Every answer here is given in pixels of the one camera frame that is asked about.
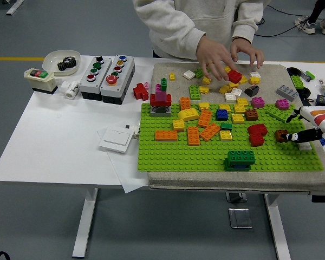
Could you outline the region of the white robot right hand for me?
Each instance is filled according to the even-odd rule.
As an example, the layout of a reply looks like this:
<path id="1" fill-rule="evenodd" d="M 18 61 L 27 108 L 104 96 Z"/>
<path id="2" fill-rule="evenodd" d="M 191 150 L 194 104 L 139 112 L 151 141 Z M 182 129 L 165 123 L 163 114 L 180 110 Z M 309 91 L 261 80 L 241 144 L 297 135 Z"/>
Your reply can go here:
<path id="1" fill-rule="evenodd" d="M 314 128 L 300 131 L 293 134 L 282 134 L 284 140 L 296 143 L 304 143 L 320 140 L 325 133 L 325 106 L 302 106 L 294 109 L 286 122 L 289 123 L 293 118 L 306 119 Z"/>

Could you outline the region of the person's left hand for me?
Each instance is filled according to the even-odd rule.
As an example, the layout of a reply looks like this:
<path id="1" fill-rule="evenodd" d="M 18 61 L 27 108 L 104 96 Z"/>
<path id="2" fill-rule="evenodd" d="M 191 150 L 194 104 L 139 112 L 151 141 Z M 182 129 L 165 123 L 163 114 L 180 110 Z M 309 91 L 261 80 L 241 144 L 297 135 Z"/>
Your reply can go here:
<path id="1" fill-rule="evenodd" d="M 262 50 L 252 46 L 252 44 L 243 38 L 236 38 L 230 45 L 230 54 L 233 62 L 238 61 L 238 53 L 245 53 L 250 58 L 250 65 L 254 65 L 259 69 L 264 64 L 264 53 Z"/>

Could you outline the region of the person's right hand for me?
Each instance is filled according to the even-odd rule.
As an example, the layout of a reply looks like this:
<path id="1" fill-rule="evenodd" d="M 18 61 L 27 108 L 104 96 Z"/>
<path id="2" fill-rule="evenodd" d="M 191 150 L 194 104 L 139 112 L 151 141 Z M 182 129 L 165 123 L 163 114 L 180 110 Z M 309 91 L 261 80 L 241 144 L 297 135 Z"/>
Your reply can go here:
<path id="1" fill-rule="evenodd" d="M 222 79 L 228 81 L 229 76 L 225 71 L 223 64 L 229 66 L 232 70 L 236 70 L 230 52 L 222 44 L 209 39 L 205 35 L 199 40 L 196 57 L 204 75 L 208 79 L 212 78 L 208 72 L 208 70 L 210 70 L 212 75 L 218 81 Z"/>

